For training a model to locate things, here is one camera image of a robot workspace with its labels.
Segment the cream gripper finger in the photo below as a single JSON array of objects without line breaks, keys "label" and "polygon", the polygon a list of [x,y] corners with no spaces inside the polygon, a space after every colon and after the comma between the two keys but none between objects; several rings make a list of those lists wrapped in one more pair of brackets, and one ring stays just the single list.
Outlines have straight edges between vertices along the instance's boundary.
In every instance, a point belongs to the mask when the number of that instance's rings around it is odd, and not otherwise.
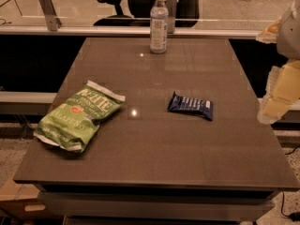
[{"label": "cream gripper finger", "polygon": [[264,44],[270,44],[270,43],[276,43],[278,39],[278,28],[279,24],[281,22],[281,19],[277,19],[273,21],[271,25],[263,29],[257,36],[256,40],[264,43]]},{"label": "cream gripper finger", "polygon": [[265,125],[274,124],[299,98],[300,61],[289,60],[283,67],[273,66],[260,102],[258,121]]}]

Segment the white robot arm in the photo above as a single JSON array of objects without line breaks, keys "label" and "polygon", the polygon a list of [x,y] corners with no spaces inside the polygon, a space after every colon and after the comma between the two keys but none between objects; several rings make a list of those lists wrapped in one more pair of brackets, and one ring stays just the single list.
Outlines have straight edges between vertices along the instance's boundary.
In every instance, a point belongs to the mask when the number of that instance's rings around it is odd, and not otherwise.
[{"label": "white robot arm", "polygon": [[275,43],[277,52],[288,59],[282,67],[272,66],[257,114],[260,123],[274,124],[300,98],[300,0],[294,0],[256,40]]}]

